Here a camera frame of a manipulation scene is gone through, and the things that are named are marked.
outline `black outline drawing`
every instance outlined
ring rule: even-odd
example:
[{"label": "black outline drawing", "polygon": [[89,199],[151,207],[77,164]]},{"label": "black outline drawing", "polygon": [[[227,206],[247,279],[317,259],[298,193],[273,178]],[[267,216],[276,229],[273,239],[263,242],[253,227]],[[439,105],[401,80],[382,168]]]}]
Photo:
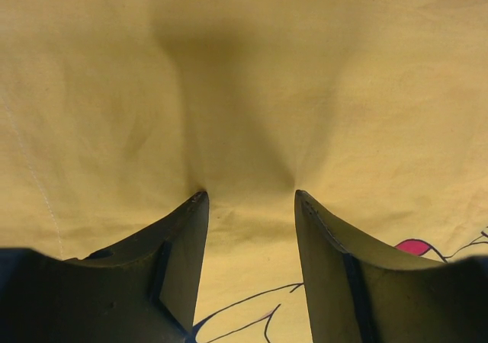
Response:
[{"label": "black outline drawing", "polygon": [[[419,253],[419,254],[416,254],[418,256],[422,256],[424,254],[426,254],[427,252],[429,251],[433,251],[435,254],[437,254],[437,256],[445,263],[448,263],[449,262],[449,259],[453,258],[458,252],[460,252],[461,250],[465,249],[465,248],[468,248],[472,245],[478,245],[478,244],[488,244],[488,226],[483,230],[481,231],[480,233],[481,235],[479,235],[478,237],[476,237],[475,239],[473,239],[471,242],[469,242],[468,244],[464,245],[464,246],[461,246],[456,252],[454,252],[453,254],[451,255],[443,255],[436,247],[434,247],[432,244],[424,241],[424,240],[421,240],[421,239],[405,239],[403,240],[402,242],[398,243],[396,245],[396,247],[399,247],[400,245],[402,245],[403,243],[406,243],[408,241],[412,241],[412,242],[421,242],[423,243],[425,246],[427,246],[427,249],[422,252],[422,253]],[[247,301],[250,301],[252,299],[255,299],[257,297],[260,297],[262,295],[265,295],[267,293],[272,293],[272,292],[275,292],[275,291],[279,291],[279,290],[283,290],[283,289],[287,289],[287,288],[291,288],[291,290],[289,291],[289,293],[293,293],[295,292],[296,290],[298,290],[300,287],[303,286],[303,282],[300,282],[300,283],[295,283],[295,284],[286,284],[284,286],[281,286],[281,287],[277,287],[277,288],[273,288],[271,290],[266,290],[266,291],[263,291],[261,293],[257,293],[255,295],[252,295],[250,297],[247,297],[245,298],[244,300],[240,300],[240,301],[237,301],[236,303],[232,303],[220,310],[217,310],[215,313],[213,314],[210,314],[209,316],[207,316],[205,319],[202,319],[200,322],[198,322],[197,324],[194,325],[193,327],[193,331],[192,331],[192,335],[194,337],[196,337],[196,339],[198,339],[198,332],[201,330],[201,328],[209,321],[211,320],[213,317],[215,317],[216,315],[220,314],[220,313],[223,313],[225,312],[226,310],[234,307],[234,306],[237,306],[239,304],[242,304],[242,303],[245,303]],[[225,338],[231,334],[234,334],[234,333],[237,333],[237,332],[241,332],[242,330],[244,329],[247,329],[249,328],[250,326],[253,326],[255,324],[258,324],[260,322],[263,322],[265,320],[267,320],[266,322],[266,325],[265,325],[265,328],[264,328],[264,331],[263,331],[263,335],[264,335],[264,338],[265,340],[267,341],[267,343],[272,343],[271,342],[271,339],[268,337],[268,329],[269,329],[269,326],[271,324],[271,321],[273,319],[273,316],[275,315],[276,311],[281,307],[283,302],[279,303],[271,312],[267,313],[266,315],[264,315],[263,317],[253,321],[253,322],[250,322],[248,324],[245,324],[244,326],[242,326],[241,328],[238,328],[238,329],[235,329],[235,330],[232,330],[231,332],[227,332],[225,334],[222,334],[216,338],[213,338],[209,341],[206,341],[205,343],[214,343],[215,341],[219,341],[221,338]]]}]

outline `pink shape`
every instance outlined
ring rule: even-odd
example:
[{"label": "pink shape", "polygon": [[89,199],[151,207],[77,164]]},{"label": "pink shape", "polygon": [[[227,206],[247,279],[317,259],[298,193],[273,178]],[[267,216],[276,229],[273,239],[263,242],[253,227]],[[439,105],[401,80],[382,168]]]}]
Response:
[{"label": "pink shape", "polygon": [[413,255],[424,255],[432,247],[422,240],[407,239],[396,246],[397,249]]}]

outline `stitching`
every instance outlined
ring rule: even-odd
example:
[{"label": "stitching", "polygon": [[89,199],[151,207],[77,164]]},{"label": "stitching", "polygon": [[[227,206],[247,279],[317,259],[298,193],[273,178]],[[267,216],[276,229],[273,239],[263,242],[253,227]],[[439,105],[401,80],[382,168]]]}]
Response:
[{"label": "stitching", "polygon": [[27,155],[27,150],[25,149],[25,146],[22,143],[21,133],[18,129],[17,124],[15,123],[14,114],[13,114],[11,108],[8,106],[8,103],[5,100],[5,97],[3,95],[2,95],[2,101],[3,101],[3,105],[5,107],[5,110],[7,111],[7,115],[8,115],[8,119],[10,121],[10,124],[15,131],[15,136],[17,137],[18,145],[21,148],[22,156],[24,157],[24,159],[27,163],[27,167],[29,168],[29,172],[32,175],[32,178],[34,179],[34,181],[36,182],[37,189],[39,189],[39,192],[42,194],[43,199],[44,199],[44,203],[46,204],[47,209],[49,210],[49,213],[51,215],[51,218],[54,221],[54,226],[56,227],[56,233],[58,235],[59,253],[61,254],[61,258],[64,259],[63,244],[61,243],[61,234],[59,232],[59,225],[58,225],[58,222],[56,220],[56,217],[54,216],[53,208],[51,207],[50,202],[47,198],[46,189],[40,183],[40,180],[36,175],[34,167],[32,166],[32,162],[30,161],[30,159]]}]

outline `yellow fabric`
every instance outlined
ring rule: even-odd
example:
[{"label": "yellow fabric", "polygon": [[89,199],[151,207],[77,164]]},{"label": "yellow fabric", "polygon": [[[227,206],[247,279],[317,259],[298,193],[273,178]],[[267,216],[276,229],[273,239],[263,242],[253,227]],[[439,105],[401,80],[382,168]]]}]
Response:
[{"label": "yellow fabric", "polygon": [[[488,224],[487,2],[0,0],[0,244],[83,258],[205,188],[195,322],[301,282],[296,188],[451,255]],[[268,339],[311,341],[292,288],[198,341],[278,304]]]}]

